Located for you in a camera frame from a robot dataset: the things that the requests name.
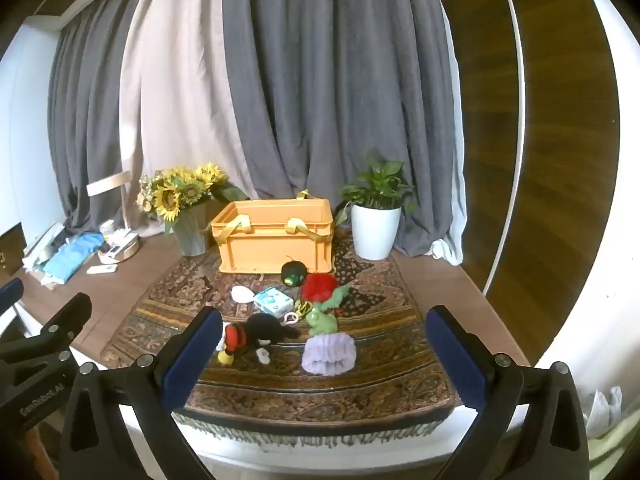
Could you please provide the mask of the black mouse plush toy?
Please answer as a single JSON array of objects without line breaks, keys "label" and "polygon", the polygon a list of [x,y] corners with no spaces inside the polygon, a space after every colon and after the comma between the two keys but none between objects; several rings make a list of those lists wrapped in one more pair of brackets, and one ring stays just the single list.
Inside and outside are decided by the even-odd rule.
[{"label": "black mouse plush toy", "polygon": [[297,339],[300,331],[282,324],[268,313],[258,312],[243,322],[227,323],[217,346],[217,361],[230,366],[236,356],[253,351],[262,365],[270,363],[269,348],[287,339]]}]

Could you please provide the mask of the pink oval sponge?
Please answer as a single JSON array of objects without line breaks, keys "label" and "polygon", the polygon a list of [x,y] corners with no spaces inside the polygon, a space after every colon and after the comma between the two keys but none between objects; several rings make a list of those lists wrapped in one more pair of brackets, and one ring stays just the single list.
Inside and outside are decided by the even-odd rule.
[{"label": "pink oval sponge", "polygon": [[255,293],[246,286],[234,285],[231,289],[231,299],[237,304],[251,304]]}]

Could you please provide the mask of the blue white tissue pack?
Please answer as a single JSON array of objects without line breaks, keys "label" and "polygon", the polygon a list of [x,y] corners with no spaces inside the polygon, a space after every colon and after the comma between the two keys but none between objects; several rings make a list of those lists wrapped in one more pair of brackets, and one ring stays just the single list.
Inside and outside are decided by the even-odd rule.
[{"label": "blue white tissue pack", "polygon": [[275,318],[283,318],[295,310],[294,300],[275,287],[268,287],[258,292],[254,296],[253,304],[260,312]]}]

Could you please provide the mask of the yellow strap keychain toy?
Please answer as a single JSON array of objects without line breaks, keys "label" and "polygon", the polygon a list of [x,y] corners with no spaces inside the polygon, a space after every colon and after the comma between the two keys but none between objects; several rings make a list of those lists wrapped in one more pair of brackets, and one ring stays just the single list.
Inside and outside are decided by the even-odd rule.
[{"label": "yellow strap keychain toy", "polygon": [[306,315],[312,310],[314,304],[308,300],[297,299],[294,309],[285,313],[282,323],[284,325],[295,325],[306,318]]}]

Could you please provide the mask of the lavender ribbed plush roll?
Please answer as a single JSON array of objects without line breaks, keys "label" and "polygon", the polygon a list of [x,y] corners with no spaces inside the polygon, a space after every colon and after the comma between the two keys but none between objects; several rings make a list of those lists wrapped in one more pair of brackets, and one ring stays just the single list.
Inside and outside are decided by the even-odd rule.
[{"label": "lavender ribbed plush roll", "polygon": [[302,367],[308,374],[331,377],[352,370],[356,359],[356,344],[349,334],[314,336],[306,341]]}]

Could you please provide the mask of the green frog plush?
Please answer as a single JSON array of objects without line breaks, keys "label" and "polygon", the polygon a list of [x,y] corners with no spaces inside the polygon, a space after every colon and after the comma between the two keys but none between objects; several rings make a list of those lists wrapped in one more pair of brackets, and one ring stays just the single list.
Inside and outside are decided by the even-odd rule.
[{"label": "green frog plush", "polygon": [[319,307],[313,307],[306,315],[305,320],[309,325],[308,334],[311,337],[338,332],[336,317],[333,314],[322,312]]}]

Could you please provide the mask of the black green round plush ball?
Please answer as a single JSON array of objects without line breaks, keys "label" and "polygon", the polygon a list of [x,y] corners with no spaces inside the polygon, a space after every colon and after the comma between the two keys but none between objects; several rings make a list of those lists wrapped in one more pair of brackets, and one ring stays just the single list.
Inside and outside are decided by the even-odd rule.
[{"label": "black green round plush ball", "polygon": [[281,268],[281,282],[288,287],[302,286],[307,275],[305,263],[298,260],[288,261]]}]

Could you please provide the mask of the red fluffy strawberry plush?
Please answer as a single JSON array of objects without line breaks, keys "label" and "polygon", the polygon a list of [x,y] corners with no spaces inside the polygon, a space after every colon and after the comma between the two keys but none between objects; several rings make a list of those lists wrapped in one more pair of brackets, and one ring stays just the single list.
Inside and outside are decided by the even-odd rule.
[{"label": "red fluffy strawberry plush", "polygon": [[341,285],[334,274],[309,274],[300,290],[302,313],[308,314],[314,309],[329,312],[341,307],[350,292],[348,285]]}]

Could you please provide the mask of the blue folded cloth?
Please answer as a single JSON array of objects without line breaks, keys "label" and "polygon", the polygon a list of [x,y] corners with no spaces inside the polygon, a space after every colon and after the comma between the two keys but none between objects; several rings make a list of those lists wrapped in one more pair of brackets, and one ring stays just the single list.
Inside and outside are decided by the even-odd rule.
[{"label": "blue folded cloth", "polygon": [[44,265],[44,282],[64,285],[103,243],[101,233],[84,233],[74,237]]}]

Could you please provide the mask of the round tray with items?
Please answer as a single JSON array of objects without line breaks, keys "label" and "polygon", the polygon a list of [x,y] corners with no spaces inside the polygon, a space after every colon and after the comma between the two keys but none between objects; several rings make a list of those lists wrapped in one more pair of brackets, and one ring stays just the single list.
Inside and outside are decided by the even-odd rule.
[{"label": "round tray with items", "polygon": [[98,250],[102,264],[119,264],[133,257],[140,248],[139,234],[130,228],[117,229],[114,220],[100,225],[104,243]]}]

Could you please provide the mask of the white floor lamp pole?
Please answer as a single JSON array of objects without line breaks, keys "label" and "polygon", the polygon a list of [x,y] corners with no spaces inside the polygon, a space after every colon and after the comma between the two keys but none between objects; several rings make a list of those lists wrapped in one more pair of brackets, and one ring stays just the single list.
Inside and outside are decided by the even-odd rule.
[{"label": "white floor lamp pole", "polygon": [[502,220],[501,230],[498,237],[497,247],[492,257],[487,273],[487,278],[482,288],[484,297],[488,297],[492,285],[495,283],[500,263],[502,263],[506,252],[506,243],[511,232],[515,217],[516,203],[518,202],[518,192],[520,192],[521,178],[524,169],[525,144],[527,140],[527,77],[526,62],[524,52],[524,40],[522,34],[521,20],[518,17],[518,8],[515,0],[504,0],[506,5],[506,22],[509,24],[508,37],[512,44],[512,58],[514,65],[514,103],[513,110],[508,116],[509,121],[504,125],[506,138],[509,140],[509,156],[511,161],[511,173],[508,182],[508,194],[506,194],[506,210]]}]

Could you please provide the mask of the patterned oriental rug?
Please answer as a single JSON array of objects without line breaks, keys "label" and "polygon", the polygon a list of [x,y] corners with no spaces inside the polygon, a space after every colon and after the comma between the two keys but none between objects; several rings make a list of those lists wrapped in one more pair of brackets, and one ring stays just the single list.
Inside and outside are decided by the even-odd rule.
[{"label": "patterned oriental rug", "polygon": [[[458,405],[447,374],[426,341],[423,316],[395,257],[359,258],[346,233],[333,244],[334,273],[348,292],[334,312],[337,330],[314,337],[306,322],[297,337],[265,350],[216,351],[176,414],[178,422],[245,442],[390,440],[428,434]],[[224,274],[216,252],[176,263],[120,324],[101,358],[130,365],[159,352],[198,311],[217,309],[224,322],[246,322],[252,292],[279,287],[274,275]]]}]

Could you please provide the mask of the orange plastic storage crate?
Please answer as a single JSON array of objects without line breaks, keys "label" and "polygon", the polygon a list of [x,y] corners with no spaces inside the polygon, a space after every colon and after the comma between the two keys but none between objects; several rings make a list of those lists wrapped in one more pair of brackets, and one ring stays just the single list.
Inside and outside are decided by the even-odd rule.
[{"label": "orange plastic storage crate", "polygon": [[210,229],[222,273],[278,274],[291,261],[310,273],[333,271],[333,214],[325,198],[301,192],[290,200],[237,200]]}]

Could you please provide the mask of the beige sheer curtain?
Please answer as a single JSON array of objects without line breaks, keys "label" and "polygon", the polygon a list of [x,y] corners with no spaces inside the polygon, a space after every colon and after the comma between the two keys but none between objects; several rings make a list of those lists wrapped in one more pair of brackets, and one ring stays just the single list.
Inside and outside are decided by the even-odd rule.
[{"label": "beige sheer curtain", "polygon": [[119,147],[132,177],[127,218],[142,236],[163,229],[136,204],[144,174],[212,162],[256,197],[232,103],[222,0],[139,0],[120,69]]}]

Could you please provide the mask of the grey curtain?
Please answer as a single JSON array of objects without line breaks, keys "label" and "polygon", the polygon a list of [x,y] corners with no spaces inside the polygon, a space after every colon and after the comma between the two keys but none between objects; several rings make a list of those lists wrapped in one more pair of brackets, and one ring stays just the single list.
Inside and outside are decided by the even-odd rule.
[{"label": "grey curtain", "polygon": [[[66,226],[122,219],[86,186],[126,171],[120,69],[139,0],[93,0],[62,30],[49,86]],[[396,248],[451,264],[466,223],[457,63],[440,0],[222,0],[232,103],[254,198],[307,191],[333,206],[371,158],[404,163],[413,210]]]}]

